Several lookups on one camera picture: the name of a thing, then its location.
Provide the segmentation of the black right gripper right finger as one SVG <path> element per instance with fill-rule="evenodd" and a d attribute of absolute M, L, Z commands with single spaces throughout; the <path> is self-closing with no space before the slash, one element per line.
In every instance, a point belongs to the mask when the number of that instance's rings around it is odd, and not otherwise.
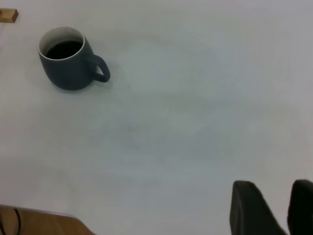
<path fill-rule="evenodd" d="M 313 183 L 309 180 L 296 180 L 292 185 L 288 228 L 291 235 L 313 234 Z"/>

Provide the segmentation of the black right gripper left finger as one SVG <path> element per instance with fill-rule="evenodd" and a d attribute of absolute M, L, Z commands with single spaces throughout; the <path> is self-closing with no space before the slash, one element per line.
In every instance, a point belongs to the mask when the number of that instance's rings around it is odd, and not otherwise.
<path fill-rule="evenodd" d="M 261 191 L 249 181 L 235 181 L 229 216 L 233 235 L 284 235 Z"/>

